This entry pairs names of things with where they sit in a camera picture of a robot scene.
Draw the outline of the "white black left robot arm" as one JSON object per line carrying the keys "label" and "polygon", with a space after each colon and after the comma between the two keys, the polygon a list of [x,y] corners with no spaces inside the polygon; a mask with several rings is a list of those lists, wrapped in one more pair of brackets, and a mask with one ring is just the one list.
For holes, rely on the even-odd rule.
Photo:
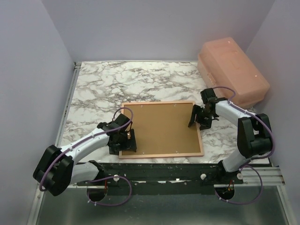
{"label": "white black left robot arm", "polygon": [[58,196],[70,184],[86,180],[93,185],[101,184],[103,172],[98,170],[95,163],[80,164],[80,160],[105,146],[111,155],[118,155],[123,150],[136,151],[135,133],[131,127],[131,120],[101,122],[92,132],[71,144],[47,147],[33,173],[39,190]]}

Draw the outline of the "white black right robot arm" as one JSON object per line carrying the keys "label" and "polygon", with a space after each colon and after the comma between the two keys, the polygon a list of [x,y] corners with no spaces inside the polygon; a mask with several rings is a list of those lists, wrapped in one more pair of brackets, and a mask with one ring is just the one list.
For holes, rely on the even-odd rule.
{"label": "white black right robot arm", "polygon": [[225,184],[233,178],[232,172],[251,160],[268,158],[275,150],[275,141],[266,114],[249,112],[230,100],[210,100],[205,107],[193,105],[188,126],[198,123],[201,130],[210,129],[219,116],[237,127],[237,149],[221,162],[223,168],[215,173],[217,181]]}

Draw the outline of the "translucent pink plastic box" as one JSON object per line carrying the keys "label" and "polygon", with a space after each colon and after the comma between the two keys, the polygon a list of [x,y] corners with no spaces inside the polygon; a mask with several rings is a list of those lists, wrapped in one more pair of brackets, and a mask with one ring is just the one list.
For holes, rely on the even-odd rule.
{"label": "translucent pink plastic box", "polygon": [[270,85],[231,37],[203,44],[198,54],[198,71],[209,88],[221,86],[235,91],[232,101],[250,108],[262,101]]}

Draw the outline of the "aluminium front rail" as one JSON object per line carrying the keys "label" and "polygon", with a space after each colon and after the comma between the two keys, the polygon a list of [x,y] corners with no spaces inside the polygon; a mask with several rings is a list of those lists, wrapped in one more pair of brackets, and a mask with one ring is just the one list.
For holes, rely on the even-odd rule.
{"label": "aluminium front rail", "polygon": [[217,164],[110,164],[87,162],[78,165],[54,166],[50,171],[37,167],[33,177],[43,190],[60,195],[68,186],[82,182],[84,185],[101,186],[108,179],[116,186],[122,180],[130,183],[184,183],[199,186],[225,187],[250,184],[252,186],[279,186],[284,179],[278,167],[246,165],[234,172],[226,172]]}

